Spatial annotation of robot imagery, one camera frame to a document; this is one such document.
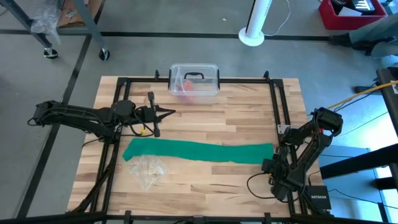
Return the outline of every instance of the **green towel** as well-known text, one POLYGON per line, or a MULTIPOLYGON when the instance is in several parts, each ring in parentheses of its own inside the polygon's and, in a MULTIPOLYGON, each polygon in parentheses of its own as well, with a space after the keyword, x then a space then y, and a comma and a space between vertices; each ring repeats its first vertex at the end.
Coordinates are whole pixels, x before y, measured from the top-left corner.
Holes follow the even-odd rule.
POLYGON ((154 138, 135 138, 123 153, 125 161, 134 156, 173 156, 183 159, 240 164, 262 164, 263 159, 272 159, 271 143, 247 146, 219 146, 189 141, 174 141, 154 138))

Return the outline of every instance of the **container handle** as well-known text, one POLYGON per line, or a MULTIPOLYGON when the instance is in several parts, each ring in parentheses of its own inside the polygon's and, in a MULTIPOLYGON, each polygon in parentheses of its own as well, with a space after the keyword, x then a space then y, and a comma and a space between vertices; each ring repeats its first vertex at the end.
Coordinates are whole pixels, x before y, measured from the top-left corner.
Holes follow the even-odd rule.
POLYGON ((187 76, 188 75, 200 75, 201 76, 201 79, 205 79, 205 76, 203 75, 203 73, 200 73, 200 72, 187 72, 185 75, 184 75, 184 79, 187 79, 187 76))

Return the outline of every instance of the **red bin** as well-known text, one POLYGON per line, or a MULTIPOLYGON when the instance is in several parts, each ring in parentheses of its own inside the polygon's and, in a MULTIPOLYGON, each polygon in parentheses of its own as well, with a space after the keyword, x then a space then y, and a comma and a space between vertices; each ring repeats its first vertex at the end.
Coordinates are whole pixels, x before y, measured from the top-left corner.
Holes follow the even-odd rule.
POLYGON ((378 0, 371 2, 376 10, 373 16, 338 16, 331 5, 331 0, 323 0, 319 7, 323 25, 328 30, 356 30, 387 16, 378 0))

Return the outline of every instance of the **caster wheel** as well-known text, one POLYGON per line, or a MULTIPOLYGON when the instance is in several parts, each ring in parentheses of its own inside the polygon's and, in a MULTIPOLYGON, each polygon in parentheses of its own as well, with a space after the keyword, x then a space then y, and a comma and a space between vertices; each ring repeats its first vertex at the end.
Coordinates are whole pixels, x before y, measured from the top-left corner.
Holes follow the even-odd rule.
POLYGON ((49 54, 46 50, 44 50, 44 57, 48 59, 55 59, 58 57, 58 52, 52 49, 52 53, 49 54))
POLYGON ((107 51, 106 51, 106 55, 105 55, 104 52, 103 52, 102 50, 100 50, 98 56, 99 56, 99 59, 101 59, 101 60, 103 60, 103 61, 106 61, 106 60, 108 60, 109 57, 111 56, 111 53, 107 50, 107 51))

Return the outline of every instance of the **crumpled plastic wrap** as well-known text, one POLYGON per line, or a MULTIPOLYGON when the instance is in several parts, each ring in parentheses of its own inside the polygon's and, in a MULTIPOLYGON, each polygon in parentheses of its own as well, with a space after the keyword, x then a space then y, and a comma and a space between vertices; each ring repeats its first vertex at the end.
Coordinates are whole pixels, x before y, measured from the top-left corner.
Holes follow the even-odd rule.
POLYGON ((33 17, 30 31, 54 36, 58 44, 61 44, 57 32, 58 20, 61 10, 58 8, 57 0, 43 0, 36 4, 37 12, 33 17))
POLYGON ((144 190, 149 190, 169 171, 157 156, 151 155, 141 156, 138 162, 130 165, 129 170, 144 190))

